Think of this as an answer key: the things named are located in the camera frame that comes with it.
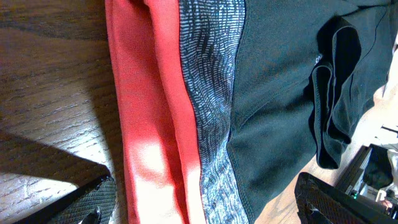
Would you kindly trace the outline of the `black leggings with red waistband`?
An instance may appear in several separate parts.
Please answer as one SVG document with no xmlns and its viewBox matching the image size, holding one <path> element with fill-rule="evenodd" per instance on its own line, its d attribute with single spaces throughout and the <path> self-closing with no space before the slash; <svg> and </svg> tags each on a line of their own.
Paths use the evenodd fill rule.
<svg viewBox="0 0 398 224">
<path fill-rule="evenodd" d="M 105 3 L 129 223 L 254 223 L 337 169 L 387 81 L 396 1 Z"/>
</svg>

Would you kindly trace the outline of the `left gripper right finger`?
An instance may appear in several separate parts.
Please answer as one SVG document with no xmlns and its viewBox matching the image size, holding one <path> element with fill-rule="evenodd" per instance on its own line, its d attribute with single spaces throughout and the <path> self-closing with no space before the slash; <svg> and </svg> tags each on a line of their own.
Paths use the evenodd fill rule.
<svg viewBox="0 0 398 224">
<path fill-rule="evenodd" d="M 303 224 L 397 224 L 397 220 L 344 194 L 312 174 L 299 174 L 295 186 L 298 217 Z"/>
</svg>

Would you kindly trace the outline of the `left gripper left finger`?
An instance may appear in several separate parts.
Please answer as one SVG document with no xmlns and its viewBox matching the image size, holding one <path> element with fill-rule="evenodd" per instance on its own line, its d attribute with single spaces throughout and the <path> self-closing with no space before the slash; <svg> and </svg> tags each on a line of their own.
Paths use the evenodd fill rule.
<svg viewBox="0 0 398 224">
<path fill-rule="evenodd" d="M 116 183 L 102 175 L 15 224 L 108 223 L 115 204 Z"/>
</svg>

